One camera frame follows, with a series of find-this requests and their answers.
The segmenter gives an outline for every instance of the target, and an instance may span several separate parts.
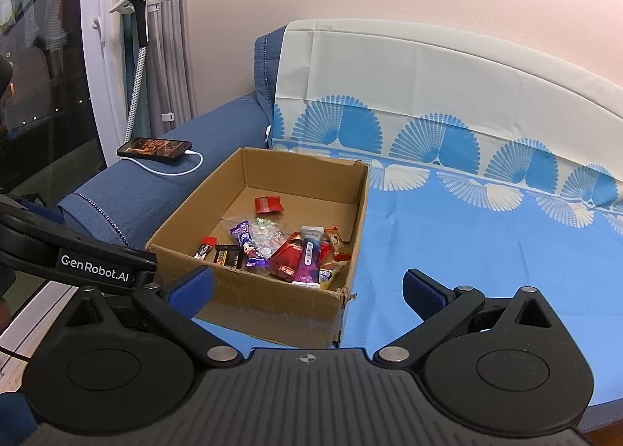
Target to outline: glass door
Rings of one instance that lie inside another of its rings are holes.
[[[0,188],[55,207],[105,167],[86,81],[80,0],[0,0],[0,54],[14,71],[0,100]],[[15,317],[42,283],[18,273],[7,287],[0,274],[0,320],[4,309]]]

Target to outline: candy bar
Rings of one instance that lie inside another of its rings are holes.
[[[225,265],[226,267],[241,268],[244,256],[242,249],[236,245],[217,244],[216,256],[214,263],[217,265]]]
[[[331,246],[333,248],[333,259],[336,262],[345,262],[350,260],[351,256],[348,254],[347,248],[344,245],[344,241],[340,237],[340,233],[338,232],[337,227],[329,228],[325,230],[326,236],[329,238],[329,242],[331,242]]]
[[[197,249],[195,253],[195,258],[198,260],[205,260],[210,250],[216,245],[216,237],[204,237],[203,241],[201,241],[201,245]]]

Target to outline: cardboard box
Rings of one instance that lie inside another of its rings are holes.
[[[195,254],[206,235],[234,244],[224,219],[255,217],[254,198],[281,195],[286,235],[301,226],[337,226],[353,257],[329,290],[204,261]],[[299,348],[328,348],[340,339],[351,293],[368,198],[368,165],[266,149],[239,149],[164,222],[147,243],[168,284],[197,265],[214,271],[216,289],[198,318],[260,339]]]

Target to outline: candy wrapper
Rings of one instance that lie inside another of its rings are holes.
[[[253,240],[250,230],[248,221],[243,221],[229,231],[247,255],[246,267],[268,267],[269,262],[260,253],[260,248]]]
[[[341,272],[346,264],[346,262],[336,262],[331,260],[320,265],[320,289],[328,289],[329,286],[331,286],[333,279]]]
[[[239,269],[242,267],[243,260],[243,251],[238,246],[229,244],[216,245],[214,263],[217,265],[225,265],[226,267],[235,267],[236,269]]]
[[[260,254],[267,260],[285,242],[286,236],[274,221],[259,217],[250,223],[250,233],[259,247]]]
[[[281,197],[279,195],[269,195],[267,197],[257,197],[255,199],[255,213],[265,214],[267,212],[281,212]]]
[[[198,260],[205,260],[206,256],[208,256],[208,253],[210,253],[210,251],[215,245],[216,245],[216,237],[210,237],[209,235],[207,237],[204,237],[194,257],[197,258]]]
[[[348,254],[347,247],[344,245],[344,241],[340,237],[337,227],[328,228],[325,230],[326,236],[331,242],[333,248],[333,259],[336,262],[346,262],[350,260],[350,254]]]
[[[279,279],[291,283],[297,271],[302,252],[301,233],[294,232],[283,245],[270,257],[269,271]],[[331,244],[320,243],[320,260],[323,261],[331,253]]]

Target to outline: red packet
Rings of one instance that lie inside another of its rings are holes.
[[[333,248],[333,259],[336,262],[345,262],[350,260],[351,256],[348,254],[347,248],[344,245],[344,241],[340,237],[337,227],[328,228],[325,230],[326,236],[329,238],[331,247]]]
[[[281,205],[281,197],[279,195],[257,197],[255,199],[256,214],[266,214],[267,212],[280,212],[282,210],[283,206]]]
[[[288,237],[282,246],[275,251],[269,258],[269,271],[279,279],[292,282],[294,274],[297,271],[298,262],[301,259],[301,251],[303,250],[303,242],[301,241],[301,232],[294,232]],[[331,252],[331,244],[325,241],[320,243],[320,261]]]

